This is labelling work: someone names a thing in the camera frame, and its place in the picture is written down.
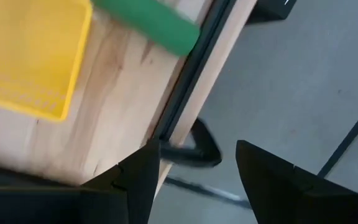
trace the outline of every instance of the yellow tray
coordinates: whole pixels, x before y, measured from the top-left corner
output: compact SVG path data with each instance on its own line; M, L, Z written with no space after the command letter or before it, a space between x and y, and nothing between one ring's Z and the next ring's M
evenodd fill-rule
M0 0L0 106L65 119L91 15L89 0Z

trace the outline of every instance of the gray floor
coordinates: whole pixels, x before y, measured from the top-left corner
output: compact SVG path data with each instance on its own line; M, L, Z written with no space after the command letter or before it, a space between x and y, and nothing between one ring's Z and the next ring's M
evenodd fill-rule
M172 174L246 197L238 139L317 173L358 119L358 1L298 0L286 21L245 27L200 116L224 160L213 170L174 167ZM328 179L358 191L358 138ZM163 187L150 223L256 220L251 211Z

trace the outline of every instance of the wooden edge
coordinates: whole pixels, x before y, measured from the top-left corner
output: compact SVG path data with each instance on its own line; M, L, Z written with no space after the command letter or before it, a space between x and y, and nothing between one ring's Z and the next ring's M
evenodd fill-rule
M179 118L178 124L173 130L170 139L172 144L183 144L185 141L256 1L257 0L237 0L234 5L221 35L206 62L204 70ZM157 195L161 189L171 168L171 163L161 161L160 176L158 178L155 195Z

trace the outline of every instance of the wooden surface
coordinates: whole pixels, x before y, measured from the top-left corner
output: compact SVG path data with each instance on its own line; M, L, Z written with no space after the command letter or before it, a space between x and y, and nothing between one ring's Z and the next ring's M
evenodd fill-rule
M200 22L211 1L165 2ZM67 120L0 109L0 166L71 184L104 172L150 136L181 63L96 10Z
M170 141L183 144L257 0L237 0L188 100ZM172 165L161 162L157 192Z

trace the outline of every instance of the green object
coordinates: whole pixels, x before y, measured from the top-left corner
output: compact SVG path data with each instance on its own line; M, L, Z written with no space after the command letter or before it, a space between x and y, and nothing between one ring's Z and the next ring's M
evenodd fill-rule
M189 54L200 34L197 25L156 0L92 1L176 55Z

